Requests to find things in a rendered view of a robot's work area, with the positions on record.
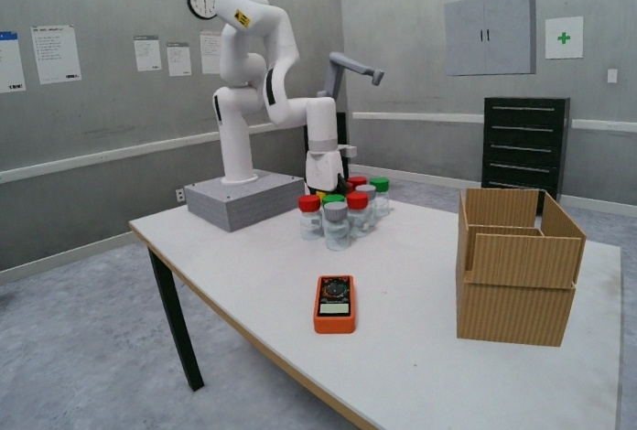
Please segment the orange digital multimeter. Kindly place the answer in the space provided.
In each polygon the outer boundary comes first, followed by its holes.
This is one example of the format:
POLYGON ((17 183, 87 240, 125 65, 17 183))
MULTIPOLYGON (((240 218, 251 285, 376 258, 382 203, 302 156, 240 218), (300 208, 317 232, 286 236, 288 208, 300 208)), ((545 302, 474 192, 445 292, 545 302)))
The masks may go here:
POLYGON ((314 330, 319 334, 352 333, 355 330, 353 277, 322 275, 314 307, 314 330))

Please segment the open brown cardboard box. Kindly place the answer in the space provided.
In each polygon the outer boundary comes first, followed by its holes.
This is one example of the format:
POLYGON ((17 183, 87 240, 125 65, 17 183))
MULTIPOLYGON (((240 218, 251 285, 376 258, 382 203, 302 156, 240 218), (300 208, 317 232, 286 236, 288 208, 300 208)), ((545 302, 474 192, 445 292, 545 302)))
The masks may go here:
POLYGON ((457 339, 561 346, 587 234, 547 192, 535 228, 538 192, 459 194, 457 339))

